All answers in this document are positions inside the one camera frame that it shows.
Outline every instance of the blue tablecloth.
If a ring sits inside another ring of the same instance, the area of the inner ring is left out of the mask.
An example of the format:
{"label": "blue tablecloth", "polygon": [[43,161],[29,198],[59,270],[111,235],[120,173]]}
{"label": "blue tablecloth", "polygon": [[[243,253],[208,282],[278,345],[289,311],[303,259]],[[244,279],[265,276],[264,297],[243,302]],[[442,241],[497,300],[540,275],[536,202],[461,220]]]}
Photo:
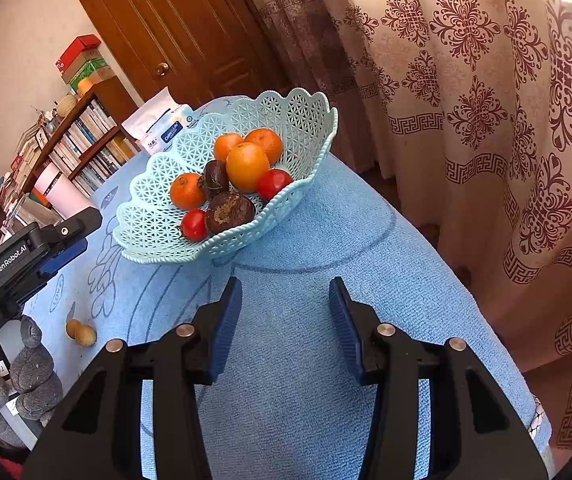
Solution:
{"label": "blue tablecloth", "polygon": [[[218,111],[231,99],[199,110]],[[217,299],[229,276],[243,286],[243,307],[226,369],[196,394],[215,479],[357,478],[368,436],[374,387],[361,388],[346,366],[328,311],[328,283],[342,276],[357,301],[411,336],[442,344],[463,337],[509,397],[525,426],[533,396],[475,301],[444,261],[362,179],[329,156],[300,206],[258,242],[218,260],[142,266],[112,240],[118,204],[144,171],[139,154],[94,195],[104,222],[88,250],[26,304],[44,332],[64,389],[104,343],[159,338]],[[64,333],[66,316],[95,326],[94,348]],[[155,477],[151,384],[144,384],[141,458]],[[428,471],[429,393],[420,384],[416,478]],[[550,438],[544,418],[535,438]]]}

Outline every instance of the green box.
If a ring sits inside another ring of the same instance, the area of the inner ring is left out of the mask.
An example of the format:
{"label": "green box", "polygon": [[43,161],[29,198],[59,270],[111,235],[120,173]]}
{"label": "green box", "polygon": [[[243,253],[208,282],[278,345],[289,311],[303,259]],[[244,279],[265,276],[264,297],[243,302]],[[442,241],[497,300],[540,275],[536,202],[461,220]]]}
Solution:
{"label": "green box", "polygon": [[70,82],[73,90],[77,92],[77,86],[83,78],[90,76],[95,70],[105,66],[108,66],[108,63],[106,63],[106,60],[103,57],[98,57],[97,59],[91,59],[90,61],[85,62]]}

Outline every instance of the brown wooden door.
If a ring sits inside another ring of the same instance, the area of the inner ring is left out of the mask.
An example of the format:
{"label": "brown wooden door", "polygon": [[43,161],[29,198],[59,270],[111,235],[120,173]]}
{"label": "brown wooden door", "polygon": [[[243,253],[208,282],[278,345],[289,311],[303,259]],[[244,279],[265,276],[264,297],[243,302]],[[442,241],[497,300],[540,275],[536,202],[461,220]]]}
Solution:
{"label": "brown wooden door", "polygon": [[219,96],[288,88],[250,0],[80,2],[145,100],[165,86],[194,108]]}

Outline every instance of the wall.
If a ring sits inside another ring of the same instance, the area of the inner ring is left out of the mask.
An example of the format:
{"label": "wall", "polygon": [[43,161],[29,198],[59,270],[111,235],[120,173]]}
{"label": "wall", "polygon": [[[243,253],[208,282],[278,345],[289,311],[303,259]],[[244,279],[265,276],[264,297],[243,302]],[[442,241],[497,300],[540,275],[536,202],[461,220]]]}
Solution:
{"label": "wall", "polygon": [[[82,34],[97,32],[78,0],[0,0],[0,176],[36,121],[32,107],[49,110],[66,93],[55,61]],[[141,104],[110,51],[104,44],[99,50]]]}

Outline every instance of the tangerine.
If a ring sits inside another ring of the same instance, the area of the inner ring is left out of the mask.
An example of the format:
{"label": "tangerine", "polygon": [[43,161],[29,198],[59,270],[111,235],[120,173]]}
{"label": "tangerine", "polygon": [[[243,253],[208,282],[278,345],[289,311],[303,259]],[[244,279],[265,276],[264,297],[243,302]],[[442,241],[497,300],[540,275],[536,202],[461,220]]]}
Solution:
{"label": "tangerine", "polygon": [[266,152],[268,162],[271,163],[271,166],[280,160],[282,151],[284,150],[284,144],[280,136],[268,128],[253,130],[246,136],[244,142],[252,142],[262,148]]}
{"label": "tangerine", "polygon": [[226,159],[226,173],[230,183],[244,193],[257,191],[259,178],[271,169],[262,148],[252,142],[235,146]]}
{"label": "tangerine", "polygon": [[183,173],[170,186],[170,200],[179,209],[194,209],[206,202],[206,194],[199,186],[201,175]]}
{"label": "tangerine", "polygon": [[244,139],[239,134],[224,134],[219,136],[217,140],[215,140],[215,145],[212,147],[213,155],[217,160],[226,162],[230,150],[240,142],[244,142]]}

